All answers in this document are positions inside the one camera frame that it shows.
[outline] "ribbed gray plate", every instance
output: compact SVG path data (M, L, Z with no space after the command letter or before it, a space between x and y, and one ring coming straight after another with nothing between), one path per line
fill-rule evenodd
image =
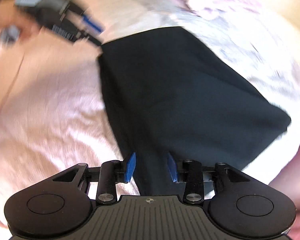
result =
M200 207L177 196L122 196L96 209L88 223L61 240L235 240L216 228ZM288 240L281 236L278 240Z

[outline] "barcode label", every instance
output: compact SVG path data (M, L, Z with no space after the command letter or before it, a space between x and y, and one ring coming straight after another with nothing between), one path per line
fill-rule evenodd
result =
M68 33L67 31L65 31L64 29L62 29L62 28L60 28L60 27L58 27L58 26L56 26L56 25L54 25L53 27L52 27L52 31L55 33L55 34L57 34L57 35L59 35L59 36L61 36L61 37L64 37L65 39L67 39L67 40L71 40L72 38L73 38L73 34L71 34L71 33Z

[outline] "metal screw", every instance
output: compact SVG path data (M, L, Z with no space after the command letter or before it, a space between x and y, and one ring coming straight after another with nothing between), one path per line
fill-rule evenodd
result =
M202 199L202 197L199 194L191 193L186 196L186 199L191 202L197 202L197 201L200 201Z
M98 196L98 199L103 201L103 202L108 202L108 201L113 200L113 195L109 194L109 193L103 193L103 194Z

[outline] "bed sheet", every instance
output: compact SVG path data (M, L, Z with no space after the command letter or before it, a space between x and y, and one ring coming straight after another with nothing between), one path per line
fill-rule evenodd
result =
M221 13L207 21L172 0L84 0L110 41L159 27L183 26L291 117L288 132L245 172L269 183L300 144L300 68L274 33L271 13ZM122 159L108 124L95 61L100 50L42 31L0 48L0 240L10 233L3 214L15 192L76 163ZM89 196L93 198L96 184ZM138 194L134 182L120 194Z

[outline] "folded black cloth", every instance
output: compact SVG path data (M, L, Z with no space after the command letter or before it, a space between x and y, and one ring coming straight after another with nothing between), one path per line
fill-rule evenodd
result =
M290 117L181 27L154 29L102 45L102 93L123 156L137 153L141 195L183 193L168 151L202 165L241 170Z

